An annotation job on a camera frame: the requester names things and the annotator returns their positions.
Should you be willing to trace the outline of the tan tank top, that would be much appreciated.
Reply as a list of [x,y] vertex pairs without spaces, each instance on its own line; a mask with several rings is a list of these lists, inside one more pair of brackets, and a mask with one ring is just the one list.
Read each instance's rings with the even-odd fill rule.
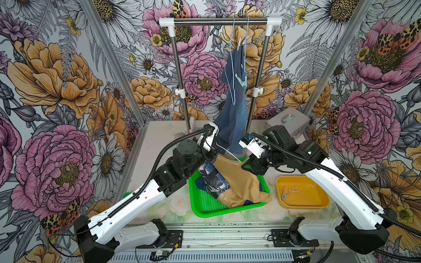
[[271,201],[258,177],[241,168],[242,162],[219,155],[214,163],[205,162],[198,172],[207,184],[209,194],[228,208]]

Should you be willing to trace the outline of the dark blue t-shirt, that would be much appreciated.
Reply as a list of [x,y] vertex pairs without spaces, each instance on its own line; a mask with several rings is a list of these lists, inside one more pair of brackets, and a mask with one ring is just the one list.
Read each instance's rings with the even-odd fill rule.
[[212,196],[209,194],[209,192],[207,191],[207,184],[206,182],[203,180],[202,177],[199,177],[196,181],[195,181],[195,186],[196,186],[196,190],[195,190],[195,197],[197,199],[203,199],[203,198],[211,198]]

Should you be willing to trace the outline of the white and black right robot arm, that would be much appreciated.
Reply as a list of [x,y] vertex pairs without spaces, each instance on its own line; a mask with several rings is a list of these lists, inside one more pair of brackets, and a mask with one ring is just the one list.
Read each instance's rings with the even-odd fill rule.
[[286,165],[319,185],[342,209],[343,216],[332,222],[300,217],[290,232],[304,240],[341,242],[359,254],[377,252],[393,259],[420,262],[420,257],[394,255],[381,248],[389,238],[388,228],[397,226],[416,236],[421,232],[398,222],[397,213],[369,199],[329,158],[317,143],[306,140],[300,144],[284,126],[274,126],[257,133],[245,134],[240,146],[251,152],[242,169],[264,175],[268,168]]

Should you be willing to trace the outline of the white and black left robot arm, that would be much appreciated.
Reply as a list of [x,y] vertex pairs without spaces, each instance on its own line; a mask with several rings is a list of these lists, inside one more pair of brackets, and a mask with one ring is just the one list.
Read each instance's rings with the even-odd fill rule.
[[116,253],[130,248],[163,247],[169,231],[162,220],[137,227],[128,223],[182,188],[202,164],[217,156],[214,146],[218,132],[218,126],[210,122],[171,141],[159,152],[141,187],[95,216],[80,216],[73,227],[83,262],[107,263]]

